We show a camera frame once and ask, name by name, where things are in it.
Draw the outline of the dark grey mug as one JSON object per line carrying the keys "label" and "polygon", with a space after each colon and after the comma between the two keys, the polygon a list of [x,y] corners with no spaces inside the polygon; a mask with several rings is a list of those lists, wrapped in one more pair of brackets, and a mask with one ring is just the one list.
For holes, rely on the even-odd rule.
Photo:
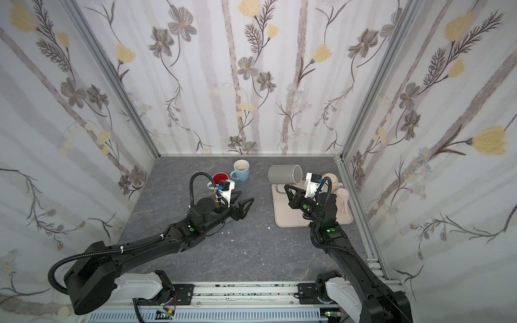
{"label": "dark grey mug", "polygon": [[303,178],[302,168],[297,164],[272,165],[268,170],[271,184],[300,184]]}

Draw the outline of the beige plastic tray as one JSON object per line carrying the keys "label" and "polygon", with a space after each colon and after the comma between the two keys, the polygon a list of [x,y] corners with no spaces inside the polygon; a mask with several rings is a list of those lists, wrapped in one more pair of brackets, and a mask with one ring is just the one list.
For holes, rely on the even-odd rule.
{"label": "beige plastic tray", "polygon": [[[285,194],[283,185],[272,184],[273,210],[275,222],[279,227],[305,227],[309,221],[303,218],[303,212],[299,209],[292,209],[288,205],[288,197]],[[354,219],[348,207],[346,214],[341,213],[337,208],[337,221],[340,225],[351,224]]]}

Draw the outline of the light blue mug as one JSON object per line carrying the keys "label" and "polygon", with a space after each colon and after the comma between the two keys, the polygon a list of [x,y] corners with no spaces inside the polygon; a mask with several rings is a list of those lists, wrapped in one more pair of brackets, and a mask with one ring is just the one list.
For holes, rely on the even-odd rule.
{"label": "light blue mug", "polygon": [[250,164],[247,160],[237,160],[233,165],[234,170],[230,173],[230,179],[238,182],[245,182],[249,178]]}

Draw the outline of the white mug red inside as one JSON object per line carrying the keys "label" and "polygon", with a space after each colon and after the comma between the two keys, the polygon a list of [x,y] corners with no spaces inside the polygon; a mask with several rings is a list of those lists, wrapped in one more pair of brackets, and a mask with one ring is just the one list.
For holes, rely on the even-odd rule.
{"label": "white mug red inside", "polygon": [[226,173],[219,172],[212,177],[212,181],[207,184],[208,189],[214,189],[217,191],[229,191],[230,182],[229,176]]}

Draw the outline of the cream round mug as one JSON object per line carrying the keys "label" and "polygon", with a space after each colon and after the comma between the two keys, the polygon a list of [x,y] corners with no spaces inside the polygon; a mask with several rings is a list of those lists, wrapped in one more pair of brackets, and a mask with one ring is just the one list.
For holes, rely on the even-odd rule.
{"label": "cream round mug", "polygon": [[332,173],[325,173],[325,174],[323,174],[322,178],[326,178],[326,177],[331,179],[331,186],[332,186],[331,192],[332,193],[335,193],[340,188],[343,188],[343,183],[341,183],[339,181],[338,177],[335,174],[332,174]]}

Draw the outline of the pink mug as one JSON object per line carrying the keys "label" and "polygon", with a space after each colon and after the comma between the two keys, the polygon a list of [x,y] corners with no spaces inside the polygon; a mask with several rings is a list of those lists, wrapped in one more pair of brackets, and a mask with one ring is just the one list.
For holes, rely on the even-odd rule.
{"label": "pink mug", "polygon": [[338,210],[346,214],[348,212],[348,201],[350,194],[345,188],[339,188],[335,191],[336,194],[336,206]]}

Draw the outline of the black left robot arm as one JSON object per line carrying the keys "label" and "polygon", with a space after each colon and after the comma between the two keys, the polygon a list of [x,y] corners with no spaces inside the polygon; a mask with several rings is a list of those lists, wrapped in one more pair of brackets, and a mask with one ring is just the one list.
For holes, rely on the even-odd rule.
{"label": "black left robot arm", "polygon": [[226,219],[244,219],[253,203],[254,199],[249,198],[218,207],[215,200],[202,198],[189,207],[183,219],[166,226],[158,235],[112,246],[96,242],[85,252],[56,262],[48,270],[48,282],[69,296],[75,314],[90,313],[110,299],[118,287],[117,278],[157,258],[194,248]]}

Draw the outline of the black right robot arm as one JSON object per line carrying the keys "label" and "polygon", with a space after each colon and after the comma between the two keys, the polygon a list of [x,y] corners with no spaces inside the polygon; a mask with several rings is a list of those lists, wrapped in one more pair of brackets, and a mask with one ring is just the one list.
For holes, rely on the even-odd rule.
{"label": "black right robot arm", "polygon": [[323,280],[320,299],[336,302],[353,322],[413,322],[407,296],[374,274],[337,222],[336,195],[317,190],[315,196],[307,197],[305,190],[290,184],[284,189],[288,205],[310,221],[313,246],[325,251],[344,274]]}

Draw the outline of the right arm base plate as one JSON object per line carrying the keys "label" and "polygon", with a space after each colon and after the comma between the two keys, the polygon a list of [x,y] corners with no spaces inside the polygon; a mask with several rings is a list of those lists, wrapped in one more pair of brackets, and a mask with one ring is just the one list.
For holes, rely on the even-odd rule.
{"label": "right arm base plate", "polygon": [[299,283],[298,292],[295,294],[300,305],[323,304],[319,299],[319,291],[316,283]]}

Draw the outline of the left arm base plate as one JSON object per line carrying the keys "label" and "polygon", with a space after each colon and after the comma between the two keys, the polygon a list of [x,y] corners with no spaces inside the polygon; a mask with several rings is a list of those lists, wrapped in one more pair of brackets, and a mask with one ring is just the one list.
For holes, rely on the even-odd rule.
{"label": "left arm base plate", "polygon": [[194,294],[194,284],[174,284],[168,305],[189,306]]}

